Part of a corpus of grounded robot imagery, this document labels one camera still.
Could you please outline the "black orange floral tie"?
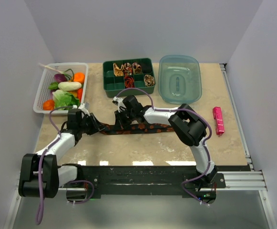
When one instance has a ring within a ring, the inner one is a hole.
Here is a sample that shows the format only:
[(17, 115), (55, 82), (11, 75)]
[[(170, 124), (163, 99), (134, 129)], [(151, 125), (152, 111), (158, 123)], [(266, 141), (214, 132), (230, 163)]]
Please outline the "black orange floral tie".
[(174, 132), (170, 125), (165, 124), (130, 124), (130, 125), (109, 125), (103, 124), (104, 129), (100, 131), (104, 135), (135, 135), (135, 134), (156, 134)]

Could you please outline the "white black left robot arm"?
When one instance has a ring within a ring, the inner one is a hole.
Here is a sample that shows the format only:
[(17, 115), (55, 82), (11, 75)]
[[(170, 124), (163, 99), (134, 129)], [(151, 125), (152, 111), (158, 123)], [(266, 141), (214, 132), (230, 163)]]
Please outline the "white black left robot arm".
[(93, 135), (105, 129), (86, 109), (71, 109), (57, 136), (49, 145), (35, 154), (22, 158), (19, 195), (22, 197), (53, 198), (58, 188), (70, 183), (80, 187), (84, 183), (81, 165), (58, 165), (60, 158), (77, 145), (83, 134)]

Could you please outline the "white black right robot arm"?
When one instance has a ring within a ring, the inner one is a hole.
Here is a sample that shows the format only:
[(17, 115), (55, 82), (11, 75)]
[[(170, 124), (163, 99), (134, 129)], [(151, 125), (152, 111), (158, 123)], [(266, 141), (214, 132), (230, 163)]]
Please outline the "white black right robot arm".
[(215, 182), (217, 169), (206, 145), (210, 138), (206, 136), (206, 129), (210, 126), (189, 105), (182, 104), (170, 109), (142, 106), (133, 95), (124, 99), (116, 96), (113, 103), (118, 107), (115, 112), (115, 125), (122, 130), (128, 128), (133, 121), (144, 125), (169, 125), (180, 141), (190, 147), (199, 174), (199, 184), (210, 187)]

